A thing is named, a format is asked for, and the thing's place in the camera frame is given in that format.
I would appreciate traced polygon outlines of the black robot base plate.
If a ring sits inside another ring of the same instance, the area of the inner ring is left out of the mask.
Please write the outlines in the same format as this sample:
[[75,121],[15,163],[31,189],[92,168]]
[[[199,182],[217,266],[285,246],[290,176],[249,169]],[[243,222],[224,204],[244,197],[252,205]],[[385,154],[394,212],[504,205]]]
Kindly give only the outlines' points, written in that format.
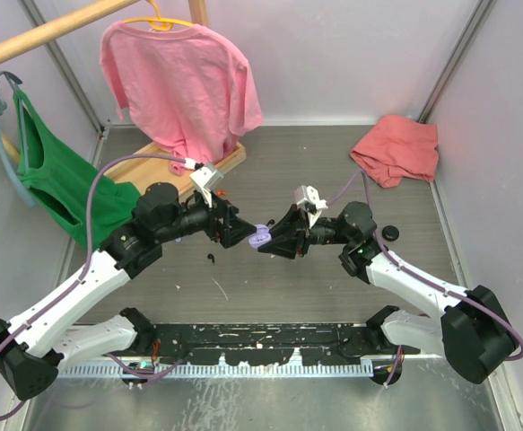
[[285,365],[295,352],[301,364],[358,365],[365,356],[404,354],[352,323],[159,324],[144,350],[118,350],[113,356],[155,355],[164,364]]

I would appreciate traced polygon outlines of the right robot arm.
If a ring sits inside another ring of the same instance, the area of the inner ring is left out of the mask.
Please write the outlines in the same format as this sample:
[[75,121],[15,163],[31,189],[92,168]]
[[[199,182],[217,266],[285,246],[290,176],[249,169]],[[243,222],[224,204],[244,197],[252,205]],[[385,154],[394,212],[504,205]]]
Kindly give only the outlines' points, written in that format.
[[292,206],[268,234],[258,251],[286,259],[305,255],[312,245],[342,245],[338,258],[349,276],[419,310],[412,315],[387,306],[368,320],[367,340],[377,353],[414,347],[444,357],[457,374],[478,384],[523,348],[490,289],[452,285],[399,258],[380,243],[370,207],[363,202],[347,204],[335,218],[314,218]]

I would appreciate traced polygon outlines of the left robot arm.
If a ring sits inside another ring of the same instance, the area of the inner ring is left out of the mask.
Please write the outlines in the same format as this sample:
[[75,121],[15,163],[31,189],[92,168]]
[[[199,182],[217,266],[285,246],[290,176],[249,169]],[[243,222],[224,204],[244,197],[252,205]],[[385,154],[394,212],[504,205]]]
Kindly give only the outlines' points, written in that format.
[[152,352],[154,325],[129,307],[103,323],[69,333],[96,303],[141,274],[162,256],[162,244],[203,232],[223,248],[256,231],[224,198],[194,193],[179,200],[170,183],[154,183],[137,200],[131,221],[114,230],[72,277],[28,311],[0,319],[0,374],[19,400],[47,389],[58,374],[108,353]]

